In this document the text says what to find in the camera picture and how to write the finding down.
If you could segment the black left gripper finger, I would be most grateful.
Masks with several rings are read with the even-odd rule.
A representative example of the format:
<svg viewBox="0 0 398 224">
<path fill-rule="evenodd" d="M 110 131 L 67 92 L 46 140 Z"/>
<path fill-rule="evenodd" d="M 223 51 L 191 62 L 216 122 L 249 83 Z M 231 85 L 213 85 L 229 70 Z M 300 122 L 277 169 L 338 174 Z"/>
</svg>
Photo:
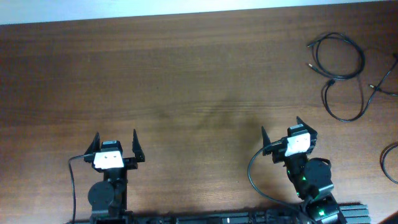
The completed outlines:
<svg viewBox="0 0 398 224">
<path fill-rule="evenodd" d="M 144 152 L 139 143 L 139 140 L 137 137 L 137 132 L 135 129 L 133 130 L 132 151 L 135 155 L 137 162 L 145 162 L 146 161 Z"/>
<path fill-rule="evenodd" d="M 98 152 L 100 150 L 100 145 L 101 145 L 100 134 L 99 132 L 97 132 L 94 136 L 93 141 L 89 145 L 88 149 L 85 151 L 84 155 L 89 155 Z"/>
</svg>

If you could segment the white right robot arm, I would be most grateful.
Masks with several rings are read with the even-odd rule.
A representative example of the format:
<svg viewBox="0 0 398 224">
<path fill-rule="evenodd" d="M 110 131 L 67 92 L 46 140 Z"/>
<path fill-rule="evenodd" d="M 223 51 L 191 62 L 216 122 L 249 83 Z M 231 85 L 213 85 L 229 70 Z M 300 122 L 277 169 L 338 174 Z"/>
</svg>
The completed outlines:
<svg viewBox="0 0 398 224">
<path fill-rule="evenodd" d="M 287 177 L 302 199 L 298 211 L 308 221 L 346 223 L 346 218 L 332 195 L 334 185 L 331 181 L 331 162 L 324 158 L 308 158 L 315 148 L 318 133 L 301 118 L 297 117 L 296 121 L 295 126 L 287 129 L 287 136 L 275 142 L 271 142 L 265 128 L 261 128 L 262 155 L 270 154 L 273 163 L 284 164 Z"/>
</svg>

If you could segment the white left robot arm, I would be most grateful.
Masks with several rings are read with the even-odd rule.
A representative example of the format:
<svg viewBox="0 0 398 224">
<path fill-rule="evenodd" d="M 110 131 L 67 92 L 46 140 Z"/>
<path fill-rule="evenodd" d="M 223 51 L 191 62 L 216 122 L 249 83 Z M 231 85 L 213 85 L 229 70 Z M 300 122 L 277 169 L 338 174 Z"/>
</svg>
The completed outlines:
<svg viewBox="0 0 398 224">
<path fill-rule="evenodd" d="M 103 180 L 95 183 L 88 192 L 91 205 L 90 223 L 133 222 L 133 214 L 127 210 L 127 172 L 136 170 L 144 162 L 145 155 L 139 144 L 137 132 L 132 133 L 133 157 L 123 157 L 120 141 L 100 141 L 96 133 L 84 153 L 84 161 L 103 174 Z"/>
</svg>

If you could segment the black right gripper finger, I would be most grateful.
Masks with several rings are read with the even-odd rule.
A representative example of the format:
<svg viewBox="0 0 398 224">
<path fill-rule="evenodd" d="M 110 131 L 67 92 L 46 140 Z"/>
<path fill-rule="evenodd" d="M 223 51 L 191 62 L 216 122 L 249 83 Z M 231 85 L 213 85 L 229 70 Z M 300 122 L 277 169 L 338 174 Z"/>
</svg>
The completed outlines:
<svg viewBox="0 0 398 224">
<path fill-rule="evenodd" d="M 312 139 L 316 139 L 318 136 L 318 133 L 316 130 L 314 130 L 312 127 L 310 127 L 307 123 L 305 123 L 299 116 L 296 117 L 297 124 L 302 124 L 304 128 L 309 132 L 310 137 Z"/>
<path fill-rule="evenodd" d="M 266 156 L 271 153 L 270 148 L 271 148 L 272 144 L 271 144 L 271 140 L 269 139 L 269 136 L 263 126 L 261 127 L 261 133 L 262 133 L 262 142 L 263 142 L 262 155 Z"/>
</svg>

